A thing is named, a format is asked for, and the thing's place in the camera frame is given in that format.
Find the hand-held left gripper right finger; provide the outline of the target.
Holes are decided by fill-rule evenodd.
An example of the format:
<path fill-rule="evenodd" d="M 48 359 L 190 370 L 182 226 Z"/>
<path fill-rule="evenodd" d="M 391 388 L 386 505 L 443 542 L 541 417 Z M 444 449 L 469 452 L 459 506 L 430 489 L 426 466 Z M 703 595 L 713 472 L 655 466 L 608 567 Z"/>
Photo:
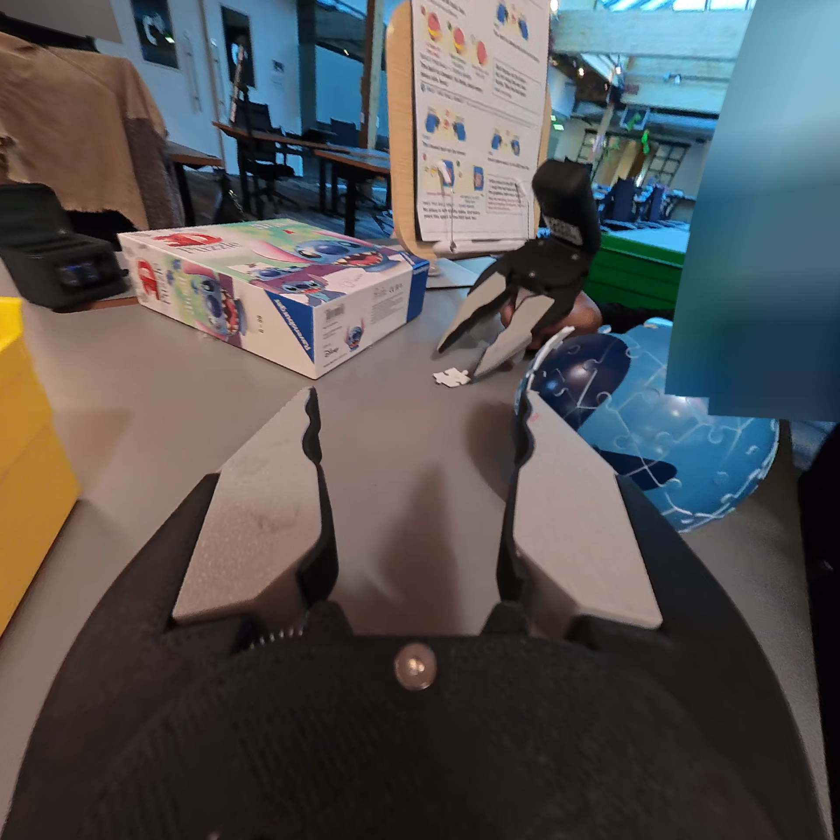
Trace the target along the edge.
<path fill-rule="evenodd" d="M 618 476 L 536 392 L 519 397 L 497 561 L 501 600 L 559 641 L 585 618 L 663 622 Z"/>

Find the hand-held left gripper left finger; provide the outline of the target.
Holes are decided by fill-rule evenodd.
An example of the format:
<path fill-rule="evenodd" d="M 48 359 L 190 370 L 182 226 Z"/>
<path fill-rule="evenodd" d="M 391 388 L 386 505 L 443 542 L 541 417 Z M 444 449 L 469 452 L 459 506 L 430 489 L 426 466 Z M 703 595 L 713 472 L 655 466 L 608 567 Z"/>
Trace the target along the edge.
<path fill-rule="evenodd" d="M 301 626 L 329 598 L 339 561 L 320 431 L 318 394 L 306 387 L 223 464 L 175 623 Z"/>

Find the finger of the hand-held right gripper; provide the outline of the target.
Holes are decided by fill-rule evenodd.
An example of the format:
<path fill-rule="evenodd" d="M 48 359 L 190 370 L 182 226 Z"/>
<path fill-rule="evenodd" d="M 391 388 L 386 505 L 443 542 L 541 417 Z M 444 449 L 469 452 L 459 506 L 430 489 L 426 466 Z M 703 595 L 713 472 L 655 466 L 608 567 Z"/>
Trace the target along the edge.
<path fill-rule="evenodd" d="M 510 321 L 481 355 L 472 379 L 481 380 L 502 366 L 522 356 L 549 322 L 560 320 L 560 302 L 552 296 L 522 290 L 517 297 Z"/>
<path fill-rule="evenodd" d="M 478 323 L 497 315 L 515 296 L 515 287 L 498 268 L 487 268 L 460 303 L 452 321 L 437 343 L 436 353 L 445 353 Z"/>

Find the blue puzzle ball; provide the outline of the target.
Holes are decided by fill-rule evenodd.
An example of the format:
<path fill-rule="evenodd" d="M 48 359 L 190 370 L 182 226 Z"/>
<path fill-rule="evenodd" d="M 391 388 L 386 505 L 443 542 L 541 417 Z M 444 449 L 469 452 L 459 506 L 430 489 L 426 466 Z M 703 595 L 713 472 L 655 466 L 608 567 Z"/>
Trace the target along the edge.
<path fill-rule="evenodd" d="M 570 332 L 547 342 L 516 404 L 536 392 L 678 532 L 734 512 L 769 474 L 777 419 L 713 416 L 708 399 L 666 393 L 673 323 L 648 318 L 625 332 Z"/>

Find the printed cardboard puzzle box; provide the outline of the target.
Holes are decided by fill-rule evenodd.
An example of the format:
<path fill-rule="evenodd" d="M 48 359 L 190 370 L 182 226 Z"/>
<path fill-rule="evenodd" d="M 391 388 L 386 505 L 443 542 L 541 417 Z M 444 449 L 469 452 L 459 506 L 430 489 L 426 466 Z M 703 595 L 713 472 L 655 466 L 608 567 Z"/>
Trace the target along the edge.
<path fill-rule="evenodd" d="M 416 319 L 428 262 L 293 219 L 119 235 L 140 304 L 317 380 Z"/>

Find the person's right hand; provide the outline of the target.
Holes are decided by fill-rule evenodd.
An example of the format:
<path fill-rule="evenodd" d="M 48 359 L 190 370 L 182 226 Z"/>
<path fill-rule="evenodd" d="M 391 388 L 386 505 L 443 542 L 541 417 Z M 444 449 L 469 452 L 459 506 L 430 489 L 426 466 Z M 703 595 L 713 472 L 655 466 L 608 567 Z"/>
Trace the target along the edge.
<path fill-rule="evenodd" d="M 581 291 L 572 309 L 562 320 L 545 324 L 539 332 L 534 334 L 527 351 L 539 350 L 554 334 L 564 329 L 572 329 L 579 334 L 590 334 L 596 333 L 602 325 L 601 310 L 585 292 Z"/>

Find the green plastic crate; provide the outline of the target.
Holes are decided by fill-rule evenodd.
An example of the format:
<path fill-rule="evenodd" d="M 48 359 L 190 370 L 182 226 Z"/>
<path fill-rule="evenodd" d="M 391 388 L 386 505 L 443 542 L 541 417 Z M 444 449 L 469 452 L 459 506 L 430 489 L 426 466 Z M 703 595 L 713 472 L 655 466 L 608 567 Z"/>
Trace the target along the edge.
<path fill-rule="evenodd" d="M 584 292 L 599 303 L 674 308 L 689 236 L 682 227 L 604 228 Z"/>

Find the yellow plastic bin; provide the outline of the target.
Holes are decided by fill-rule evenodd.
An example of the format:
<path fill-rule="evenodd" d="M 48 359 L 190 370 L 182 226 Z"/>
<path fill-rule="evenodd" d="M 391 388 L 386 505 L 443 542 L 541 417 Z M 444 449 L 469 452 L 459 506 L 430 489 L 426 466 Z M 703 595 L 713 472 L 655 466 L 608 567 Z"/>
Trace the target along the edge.
<path fill-rule="evenodd" d="M 1 299 L 1 631 L 81 489 L 25 340 L 22 301 Z"/>

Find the wooden background table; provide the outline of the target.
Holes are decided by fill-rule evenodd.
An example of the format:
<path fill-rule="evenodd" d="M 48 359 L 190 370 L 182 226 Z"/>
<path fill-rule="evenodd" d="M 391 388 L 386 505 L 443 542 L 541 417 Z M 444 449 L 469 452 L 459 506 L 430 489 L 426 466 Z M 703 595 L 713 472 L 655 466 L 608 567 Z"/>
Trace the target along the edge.
<path fill-rule="evenodd" d="M 234 125 L 225 124 L 218 121 L 213 121 L 212 125 L 219 130 L 224 136 L 228 137 L 229 139 L 233 140 L 236 143 L 236 140 L 243 139 L 245 137 L 245 131 L 236 128 Z M 307 155 L 313 156 L 317 151 L 324 151 L 324 152 L 334 152 L 334 153 L 352 153 L 358 151 L 359 149 L 355 149 L 349 147 L 347 145 L 341 145 L 338 143 L 329 143 L 326 141 L 318 141 L 318 140 L 311 140 L 307 138 L 302 138 L 297 136 L 296 134 L 287 134 L 279 131 L 278 129 L 274 129 L 272 133 L 263 133 L 263 132 L 256 132 L 255 136 L 257 139 L 260 140 L 272 140 L 278 145 L 278 156 L 281 157 L 285 154 L 287 157 L 289 154 L 306 157 Z M 297 210 L 300 210 L 301 207 L 294 206 Z M 252 215 L 256 215 L 255 212 L 249 211 L 245 208 L 246 212 Z"/>

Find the black office chair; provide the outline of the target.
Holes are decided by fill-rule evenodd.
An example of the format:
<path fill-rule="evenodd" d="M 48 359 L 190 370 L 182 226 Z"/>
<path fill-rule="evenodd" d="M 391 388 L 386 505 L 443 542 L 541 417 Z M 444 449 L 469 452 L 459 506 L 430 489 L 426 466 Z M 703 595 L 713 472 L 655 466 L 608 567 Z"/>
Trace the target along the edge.
<path fill-rule="evenodd" d="M 287 156 L 278 156 L 274 141 L 256 138 L 256 132 L 274 131 L 268 106 L 242 97 L 236 103 L 233 125 L 245 131 L 245 137 L 236 140 L 239 185 L 245 208 L 255 212 L 258 218 L 265 218 L 267 204 L 275 212 L 284 203 L 298 207 L 297 201 L 284 197 L 278 186 L 297 176 Z"/>

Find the black device with display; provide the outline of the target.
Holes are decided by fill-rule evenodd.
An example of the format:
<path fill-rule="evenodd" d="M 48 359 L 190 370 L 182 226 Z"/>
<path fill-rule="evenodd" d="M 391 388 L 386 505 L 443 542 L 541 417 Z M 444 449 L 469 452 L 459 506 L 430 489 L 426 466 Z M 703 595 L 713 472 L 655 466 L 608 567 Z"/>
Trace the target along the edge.
<path fill-rule="evenodd" d="M 74 231 L 43 184 L 2 185 L 1 258 L 19 294 L 54 312 L 115 298 L 130 286 L 110 243 Z"/>

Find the tan cloth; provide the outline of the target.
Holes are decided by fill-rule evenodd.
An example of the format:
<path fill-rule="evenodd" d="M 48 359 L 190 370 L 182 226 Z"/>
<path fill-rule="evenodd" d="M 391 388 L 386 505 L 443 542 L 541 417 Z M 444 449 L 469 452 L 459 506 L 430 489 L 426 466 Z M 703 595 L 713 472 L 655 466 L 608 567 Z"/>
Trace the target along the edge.
<path fill-rule="evenodd" d="M 46 185 L 68 212 L 139 230 L 180 227 L 168 139 L 127 59 L 1 35 L 2 184 Z"/>

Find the dark wall poster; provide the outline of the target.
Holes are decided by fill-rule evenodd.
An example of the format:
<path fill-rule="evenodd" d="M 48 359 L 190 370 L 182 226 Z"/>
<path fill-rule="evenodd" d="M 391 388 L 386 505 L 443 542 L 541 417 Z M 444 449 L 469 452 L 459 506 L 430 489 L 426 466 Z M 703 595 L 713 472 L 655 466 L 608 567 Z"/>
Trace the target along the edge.
<path fill-rule="evenodd" d="M 143 60 L 179 70 L 179 59 L 168 1 L 131 1 L 132 16 Z"/>
<path fill-rule="evenodd" d="M 241 66 L 240 81 L 251 89 L 256 87 L 251 38 L 250 17 L 230 6 L 221 5 L 220 14 L 224 30 L 224 42 L 228 77 L 236 81 L 237 68 Z"/>

